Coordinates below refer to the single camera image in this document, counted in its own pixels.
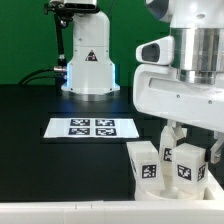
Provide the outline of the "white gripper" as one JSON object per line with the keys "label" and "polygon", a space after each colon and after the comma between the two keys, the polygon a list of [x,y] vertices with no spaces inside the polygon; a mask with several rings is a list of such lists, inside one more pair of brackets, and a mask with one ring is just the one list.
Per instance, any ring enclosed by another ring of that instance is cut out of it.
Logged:
{"label": "white gripper", "polygon": [[165,118],[171,135],[185,141],[182,123],[224,133],[224,72],[214,85],[189,84],[177,79],[170,66],[174,40],[171,36],[139,45],[133,103],[139,112]]}

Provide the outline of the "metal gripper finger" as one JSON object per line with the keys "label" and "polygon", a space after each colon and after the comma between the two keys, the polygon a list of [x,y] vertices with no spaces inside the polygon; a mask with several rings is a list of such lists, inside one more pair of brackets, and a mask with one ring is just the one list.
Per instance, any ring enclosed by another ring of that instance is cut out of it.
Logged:
{"label": "metal gripper finger", "polygon": [[213,137],[215,143],[210,148],[210,162],[217,164],[221,160],[222,149],[224,148],[224,133],[215,131]]}

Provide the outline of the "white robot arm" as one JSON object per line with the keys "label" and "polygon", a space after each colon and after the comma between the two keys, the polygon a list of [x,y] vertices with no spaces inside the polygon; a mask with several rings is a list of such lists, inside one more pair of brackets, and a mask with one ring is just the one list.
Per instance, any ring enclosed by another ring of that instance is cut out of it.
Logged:
{"label": "white robot arm", "polygon": [[[210,161],[224,149],[224,0],[144,0],[170,24],[166,37],[136,49],[133,102],[142,113],[212,130]],[[118,89],[102,13],[76,10],[64,90],[87,99]]]}

